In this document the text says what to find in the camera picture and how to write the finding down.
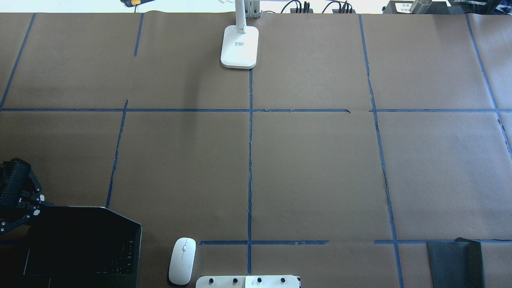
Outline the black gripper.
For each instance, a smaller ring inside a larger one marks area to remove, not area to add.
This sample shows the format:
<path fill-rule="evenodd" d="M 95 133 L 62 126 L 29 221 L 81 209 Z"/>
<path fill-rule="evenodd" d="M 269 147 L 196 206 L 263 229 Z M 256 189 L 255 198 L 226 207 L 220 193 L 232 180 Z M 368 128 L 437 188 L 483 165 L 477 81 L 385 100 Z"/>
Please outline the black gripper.
<path fill-rule="evenodd" d="M 42 186 L 37 180 L 31 165 L 20 159 L 13 158 L 1 164 L 1 196 L 2 207 L 18 208 L 24 211 L 36 211 L 53 207 L 41 194 Z M 0 221 L 0 234 L 9 233 L 23 225 L 31 226 L 40 212 L 26 214 L 18 220 Z"/>

